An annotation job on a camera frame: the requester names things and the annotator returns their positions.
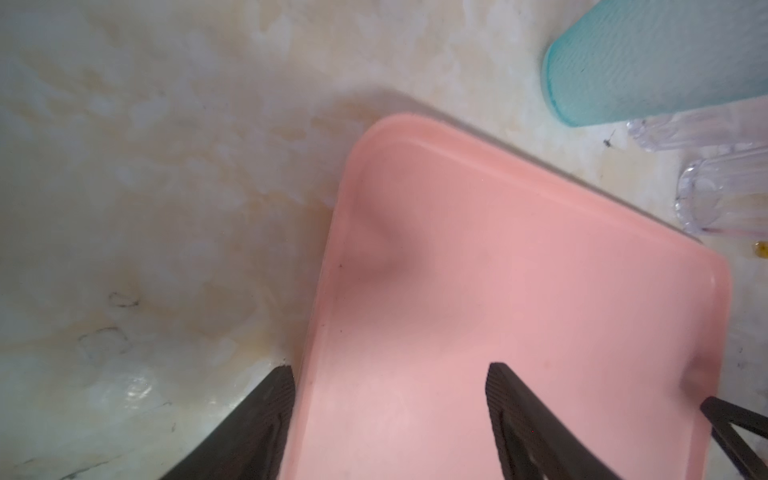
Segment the pink plastic tray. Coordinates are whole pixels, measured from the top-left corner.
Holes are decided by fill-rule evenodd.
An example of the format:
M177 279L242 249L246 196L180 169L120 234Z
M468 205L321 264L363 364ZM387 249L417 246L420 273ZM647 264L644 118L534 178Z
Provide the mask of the pink plastic tray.
M624 479L700 479L732 282L699 241L399 114L340 183L280 475L498 479L508 365Z

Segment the green textured plastic cup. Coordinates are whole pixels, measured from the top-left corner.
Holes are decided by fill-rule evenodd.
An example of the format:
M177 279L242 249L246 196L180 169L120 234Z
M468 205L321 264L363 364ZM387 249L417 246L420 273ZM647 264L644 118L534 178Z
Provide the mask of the green textured plastic cup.
M547 48L544 100L570 127L767 93L764 1L600 1Z

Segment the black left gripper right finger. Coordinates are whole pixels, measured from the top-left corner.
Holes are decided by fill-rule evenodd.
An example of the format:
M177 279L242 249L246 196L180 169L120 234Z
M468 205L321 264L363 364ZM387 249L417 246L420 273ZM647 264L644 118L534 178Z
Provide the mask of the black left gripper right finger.
M489 365L486 402L506 479L615 479L504 363Z

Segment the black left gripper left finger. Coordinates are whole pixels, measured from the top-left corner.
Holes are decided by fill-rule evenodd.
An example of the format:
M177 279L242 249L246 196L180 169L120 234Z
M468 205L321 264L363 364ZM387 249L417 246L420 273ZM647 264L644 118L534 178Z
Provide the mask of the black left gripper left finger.
M293 370L274 368L166 479L275 479L296 399Z

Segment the yellow plastic cup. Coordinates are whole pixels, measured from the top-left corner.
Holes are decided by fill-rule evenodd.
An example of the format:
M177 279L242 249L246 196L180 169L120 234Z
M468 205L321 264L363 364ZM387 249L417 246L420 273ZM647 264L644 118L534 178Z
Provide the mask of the yellow plastic cup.
M756 257L761 259L767 259L768 258L768 242L767 241L755 242L752 246L752 251Z

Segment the clear cup front middle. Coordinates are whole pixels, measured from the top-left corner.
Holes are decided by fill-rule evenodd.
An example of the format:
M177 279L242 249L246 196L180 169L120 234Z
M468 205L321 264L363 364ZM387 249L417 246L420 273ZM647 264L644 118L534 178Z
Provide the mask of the clear cup front middle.
M677 185L675 210L693 235L767 238L767 148L690 163Z

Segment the clear cup front left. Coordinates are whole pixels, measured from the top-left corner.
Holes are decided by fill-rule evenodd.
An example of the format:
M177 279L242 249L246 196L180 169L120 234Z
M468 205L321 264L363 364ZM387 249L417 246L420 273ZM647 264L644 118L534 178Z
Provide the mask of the clear cup front left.
M767 96L629 121L628 134L647 151L767 142Z

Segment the clear cup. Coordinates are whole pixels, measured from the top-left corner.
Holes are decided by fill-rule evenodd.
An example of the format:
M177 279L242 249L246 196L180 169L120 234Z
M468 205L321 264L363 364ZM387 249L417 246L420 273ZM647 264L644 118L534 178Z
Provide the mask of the clear cup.
M767 238L767 148L690 163L677 185L675 210L693 235Z
M767 142L767 96L629 121L628 134L647 151Z

